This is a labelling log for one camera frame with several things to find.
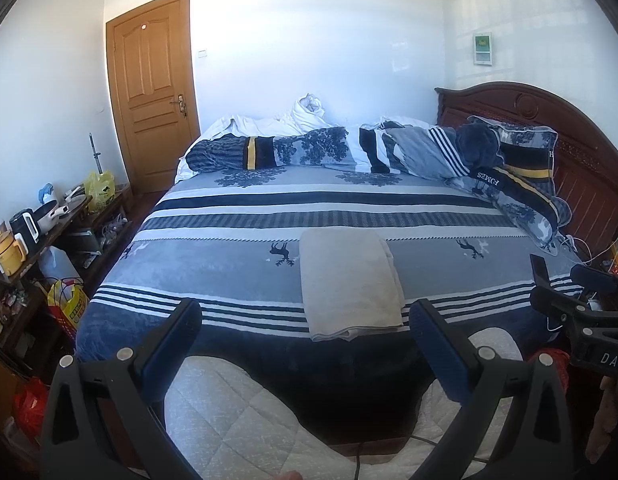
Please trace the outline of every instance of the white wall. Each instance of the white wall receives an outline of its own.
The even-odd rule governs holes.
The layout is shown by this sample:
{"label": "white wall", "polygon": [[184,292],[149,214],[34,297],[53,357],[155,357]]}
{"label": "white wall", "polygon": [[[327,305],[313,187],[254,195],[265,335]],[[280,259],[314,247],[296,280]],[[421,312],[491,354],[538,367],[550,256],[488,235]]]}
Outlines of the white wall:
{"label": "white wall", "polygon": [[[105,0],[105,20],[148,1]],[[436,116],[441,0],[191,0],[191,41],[202,131],[281,114],[307,92],[340,124]]]}
{"label": "white wall", "polygon": [[17,0],[0,25],[0,215],[36,207],[96,168],[126,173],[105,75],[104,0]]}
{"label": "white wall", "polygon": [[[445,82],[505,80],[565,98],[618,148],[618,35],[594,0],[443,0]],[[493,67],[473,64],[474,32],[492,32]]]}

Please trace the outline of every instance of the wooden shelf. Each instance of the wooden shelf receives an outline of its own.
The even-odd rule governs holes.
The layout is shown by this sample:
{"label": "wooden shelf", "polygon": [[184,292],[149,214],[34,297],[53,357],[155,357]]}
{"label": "wooden shelf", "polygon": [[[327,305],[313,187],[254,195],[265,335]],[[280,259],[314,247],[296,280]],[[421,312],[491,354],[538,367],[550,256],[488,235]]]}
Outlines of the wooden shelf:
{"label": "wooden shelf", "polygon": [[96,231],[98,227],[104,224],[110,217],[114,214],[117,208],[120,208],[123,205],[124,201],[124,193],[127,190],[126,187],[116,191],[116,194],[112,198],[112,200],[100,211],[96,211],[87,215],[84,220],[80,222],[81,228],[92,229]]}
{"label": "wooden shelf", "polygon": [[18,315],[12,318],[11,323],[3,327],[0,335],[0,346],[6,352],[14,350],[22,332],[36,315],[39,308],[46,304],[46,298],[36,286],[30,286],[26,291],[30,300],[22,307]]}
{"label": "wooden shelf", "polygon": [[5,285],[13,286],[18,280],[20,280],[31,268],[32,265],[38,260],[40,253],[49,246],[52,246],[58,237],[67,229],[69,224],[74,221],[87,207],[87,204],[91,202],[92,197],[86,196],[83,201],[72,209],[66,216],[62,217],[54,228],[49,231],[42,239],[41,245],[36,249],[33,254],[30,254],[25,263],[20,266],[16,272],[11,276],[5,276],[0,273],[0,282]]}
{"label": "wooden shelf", "polygon": [[43,312],[38,314],[33,325],[31,334],[36,340],[23,361],[32,369],[32,376],[39,376],[64,331],[53,316]]}
{"label": "wooden shelf", "polygon": [[81,276],[83,277],[85,283],[91,281],[94,275],[96,275],[96,273],[107,262],[109,256],[111,256],[111,254],[115,252],[116,248],[120,246],[120,244],[125,240],[125,238],[129,238],[129,233],[131,231],[133,223],[134,222],[132,222],[131,220],[128,221],[118,233],[118,236],[113,241],[113,243],[108,245],[100,256],[96,256],[96,259],[92,261],[92,264],[89,267],[87,267],[86,269],[81,269],[83,271]]}

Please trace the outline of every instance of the door panel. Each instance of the door panel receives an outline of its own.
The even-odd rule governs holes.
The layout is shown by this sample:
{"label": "door panel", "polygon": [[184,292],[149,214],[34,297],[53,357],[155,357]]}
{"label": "door panel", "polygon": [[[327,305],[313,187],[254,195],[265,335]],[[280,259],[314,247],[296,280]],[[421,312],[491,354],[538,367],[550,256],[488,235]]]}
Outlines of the door panel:
{"label": "door panel", "polygon": [[189,0],[145,4],[108,22],[107,35],[114,118],[132,186],[140,193],[168,189],[198,136]]}

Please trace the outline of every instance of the white duvet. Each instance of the white duvet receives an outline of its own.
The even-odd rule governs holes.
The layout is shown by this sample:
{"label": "white duvet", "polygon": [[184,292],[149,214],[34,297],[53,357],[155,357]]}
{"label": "white duvet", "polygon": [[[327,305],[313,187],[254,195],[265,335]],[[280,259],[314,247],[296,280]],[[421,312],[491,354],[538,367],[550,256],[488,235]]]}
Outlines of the white duvet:
{"label": "white duvet", "polygon": [[[521,360],[513,339],[502,329],[482,330],[470,340],[476,347],[492,347],[504,358]],[[510,399],[500,401],[478,458],[489,458],[509,406]],[[458,410],[435,381],[422,398],[413,435],[437,442]],[[355,475],[355,462],[323,444],[281,400],[222,359],[185,359],[167,392],[164,416],[167,433],[205,480],[270,480],[290,470],[304,480],[351,480]],[[359,480],[407,480],[432,449],[431,444],[409,439],[388,462],[362,463]],[[467,473],[483,466],[473,462]]]}

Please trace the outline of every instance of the plastic bag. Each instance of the plastic bag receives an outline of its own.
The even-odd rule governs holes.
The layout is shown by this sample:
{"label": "plastic bag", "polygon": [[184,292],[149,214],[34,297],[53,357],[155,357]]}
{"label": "plastic bag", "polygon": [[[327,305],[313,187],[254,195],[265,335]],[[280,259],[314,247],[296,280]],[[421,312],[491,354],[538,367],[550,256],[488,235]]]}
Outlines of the plastic bag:
{"label": "plastic bag", "polygon": [[29,380],[22,394],[14,396],[16,426],[36,446],[39,444],[38,436],[42,430],[42,419],[45,417],[48,397],[47,387],[37,377]]}
{"label": "plastic bag", "polygon": [[83,287],[77,280],[58,280],[47,294],[47,305],[51,314],[74,341],[78,322],[88,301]]}
{"label": "plastic bag", "polygon": [[113,173],[109,170],[102,174],[92,171],[84,181],[84,192],[92,196],[87,211],[90,213],[100,211],[116,194]]}

